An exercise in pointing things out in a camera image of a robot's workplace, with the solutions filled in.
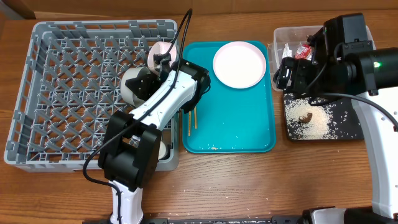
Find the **grey round bowl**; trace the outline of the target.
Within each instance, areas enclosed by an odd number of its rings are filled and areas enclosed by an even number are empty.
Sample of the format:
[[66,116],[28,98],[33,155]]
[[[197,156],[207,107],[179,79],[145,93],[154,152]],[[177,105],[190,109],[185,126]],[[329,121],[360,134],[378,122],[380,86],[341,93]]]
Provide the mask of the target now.
[[134,108],[143,105],[150,95],[151,78],[147,67],[126,70],[120,84],[122,99]]

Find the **red snack wrapper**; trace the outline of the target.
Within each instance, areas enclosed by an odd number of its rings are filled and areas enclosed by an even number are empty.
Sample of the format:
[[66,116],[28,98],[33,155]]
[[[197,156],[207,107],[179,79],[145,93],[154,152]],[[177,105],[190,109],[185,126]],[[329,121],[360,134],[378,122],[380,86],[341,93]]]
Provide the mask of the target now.
[[312,59],[312,48],[308,44],[300,44],[294,58],[296,59],[306,59],[306,60],[311,60]]

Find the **small pink bowl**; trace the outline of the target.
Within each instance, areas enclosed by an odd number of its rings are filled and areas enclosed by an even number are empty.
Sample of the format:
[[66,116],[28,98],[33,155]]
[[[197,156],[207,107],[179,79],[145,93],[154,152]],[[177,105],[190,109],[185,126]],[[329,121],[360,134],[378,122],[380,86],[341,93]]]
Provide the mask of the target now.
[[[150,71],[152,71],[153,73],[156,73],[156,74],[159,73],[159,69],[157,68],[157,64],[155,63],[155,60],[154,60],[154,55],[165,54],[171,45],[172,44],[170,42],[156,42],[151,47],[149,54],[148,54],[148,58],[147,58],[147,66]],[[171,56],[171,61],[169,62],[169,65],[172,65],[177,59],[176,46],[172,47],[169,54]]]

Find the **brown food scrap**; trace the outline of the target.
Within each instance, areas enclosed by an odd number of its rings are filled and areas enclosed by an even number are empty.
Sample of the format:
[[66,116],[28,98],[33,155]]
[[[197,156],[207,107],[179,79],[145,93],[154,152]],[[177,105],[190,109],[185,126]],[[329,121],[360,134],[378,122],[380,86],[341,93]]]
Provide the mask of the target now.
[[303,124],[309,123],[309,122],[312,120],[312,116],[313,116],[312,113],[306,113],[306,114],[300,116],[300,117],[298,118],[298,121],[299,121],[300,123],[303,123]]

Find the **white paper cup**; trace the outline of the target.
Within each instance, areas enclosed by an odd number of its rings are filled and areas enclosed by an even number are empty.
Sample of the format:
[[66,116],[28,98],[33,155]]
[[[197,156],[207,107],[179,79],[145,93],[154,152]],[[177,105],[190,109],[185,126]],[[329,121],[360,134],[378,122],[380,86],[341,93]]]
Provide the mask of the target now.
[[164,143],[163,141],[160,142],[159,145],[159,155],[158,155],[158,160],[166,160],[170,156],[170,146],[167,143]]

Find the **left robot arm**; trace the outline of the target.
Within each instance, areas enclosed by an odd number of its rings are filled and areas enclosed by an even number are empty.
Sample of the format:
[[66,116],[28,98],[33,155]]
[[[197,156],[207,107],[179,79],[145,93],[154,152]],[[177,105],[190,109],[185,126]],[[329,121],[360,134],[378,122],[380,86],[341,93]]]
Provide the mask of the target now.
[[161,160],[162,131],[178,110],[189,112],[210,89],[208,70],[181,59],[165,81],[148,68],[125,72],[124,88],[133,102],[130,113],[116,111],[108,121],[98,165],[113,191],[109,223],[140,223],[142,193]]

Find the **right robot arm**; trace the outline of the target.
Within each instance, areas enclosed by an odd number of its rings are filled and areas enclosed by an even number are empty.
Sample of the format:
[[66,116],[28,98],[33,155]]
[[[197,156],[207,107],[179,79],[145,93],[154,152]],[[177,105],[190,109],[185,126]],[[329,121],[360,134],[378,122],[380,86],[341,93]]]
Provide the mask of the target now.
[[373,187],[370,207],[314,208],[303,223],[397,222],[397,49],[375,49],[362,13],[327,20],[308,37],[310,60],[283,58],[278,89],[321,106],[347,98],[358,117]]

